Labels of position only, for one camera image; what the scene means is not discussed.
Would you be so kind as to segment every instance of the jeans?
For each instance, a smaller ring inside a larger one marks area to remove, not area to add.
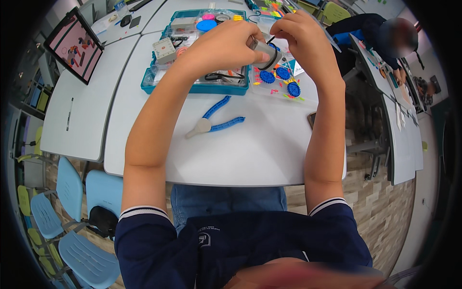
[[[287,211],[283,187],[224,188],[174,184],[170,199],[177,234],[189,217],[242,211]]]

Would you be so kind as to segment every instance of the pink screen image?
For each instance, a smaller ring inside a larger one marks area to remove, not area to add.
[[[50,47],[86,81],[102,53],[75,16],[58,32]]]

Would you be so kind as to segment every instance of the light blue chair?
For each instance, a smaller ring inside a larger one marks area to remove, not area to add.
[[[61,278],[55,279],[51,282],[57,289],[77,289],[74,282],[67,273],[62,274]]]
[[[52,193],[58,194],[63,208],[74,221],[62,226],[50,200],[46,197],[46,195]],[[71,225],[80,223],[82,195],[83,185],[79,173],[66,157],[61,157],[58,164],[56,190],[40,193],[30,201],[30,210],[44,238],[53,239]]]
[[[98,170],[88,172],[85,179],[88,215],[93,207],[101,206],[118,216],[122,206],[122,187],[121,177]],[[59,252],[82,287],[107,288],[120,275],[119,262],[113,254],[100,249],[74,231],[61,238]]]
[[[77,281],[79,282],[82,289],[91,289],[91,286],[87,282],[85,282],[79,275],[74,274],[74,276],[75,279],[77,279]]]
[[[115,255],[74,231],[61,238],[58,249],[74,274],[96,289],[108,288],[120,275],[119,261]]]
[[[89,216],[93,207],[101,206],[119,217],[122,207],[123,178],[92,170],[87,174],[85,187]]]

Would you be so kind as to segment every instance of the blue wheel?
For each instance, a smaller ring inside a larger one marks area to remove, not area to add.
[[[287,85],[287,92],[293,97],[298,97],[300,96],[300,87],[296,82],[291,82]]]
[[[274,75],[266,70],[260,71],[260,79],[266,83],[273,83],[276,80]]]
[[[290,73],[287,71],[286,68],[283,67],[278,67],[276,69],[276,74],[282,79],[282,80],[288,80],[290,78]]]

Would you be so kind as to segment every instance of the hand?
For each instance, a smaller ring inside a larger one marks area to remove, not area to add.
[[[401,73],[401,80],[403,81],[403,84],[404,84],[406,82],[406,71],[404,71],[404,68],[400,69],[400,73]]]
[[[267,62],[269,55],[249,48],[253,38],[265,42],[257,25],[227,20],[199,37],[175,64],[191,69],[197,78],[217,70],[230,70],[254,62]]]
[[[403,80],[401,79],[401,72],[399,69],[393,70],[393,75],[396,78],[396,82],[398,83],[398,86],[403,85]]]
[[[310,15],[302,10],[288,13],[273,24],[269,33],[287,40],[290,52],[318,88],[331,87],[334,80],[345,86],[332,45]]]

